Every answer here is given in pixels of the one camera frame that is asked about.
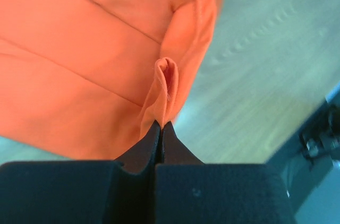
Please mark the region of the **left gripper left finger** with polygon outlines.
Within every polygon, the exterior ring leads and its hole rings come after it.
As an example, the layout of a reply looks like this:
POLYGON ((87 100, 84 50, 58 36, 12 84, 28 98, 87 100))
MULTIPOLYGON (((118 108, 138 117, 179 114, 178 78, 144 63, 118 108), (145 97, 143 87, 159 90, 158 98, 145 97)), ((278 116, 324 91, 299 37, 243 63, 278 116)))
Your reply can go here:
POLYGON ((159 124, 154 121, 146 135, 127 152, 116 158, 115 162, 131 174, 143 172, 150 163, 153 166, 161 131, 159 124))

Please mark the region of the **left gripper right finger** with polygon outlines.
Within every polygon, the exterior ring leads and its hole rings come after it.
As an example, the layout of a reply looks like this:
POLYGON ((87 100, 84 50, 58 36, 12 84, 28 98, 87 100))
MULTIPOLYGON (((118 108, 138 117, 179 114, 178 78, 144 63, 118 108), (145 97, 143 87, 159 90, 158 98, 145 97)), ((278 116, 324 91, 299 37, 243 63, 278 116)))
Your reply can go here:
POLYGON ((171 165, 203 165, 177 137, 173 124, 168 122, 162 131, 162 162, 171 165))

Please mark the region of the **orange t-shirt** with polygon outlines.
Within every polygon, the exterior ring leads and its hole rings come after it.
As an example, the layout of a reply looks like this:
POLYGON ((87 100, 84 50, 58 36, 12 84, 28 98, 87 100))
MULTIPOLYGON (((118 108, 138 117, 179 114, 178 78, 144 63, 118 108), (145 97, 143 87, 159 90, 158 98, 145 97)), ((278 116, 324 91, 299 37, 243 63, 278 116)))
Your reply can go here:
POLYGON ((182 109, 223 0, 1 0, 1 136, 115 159, 182 109))

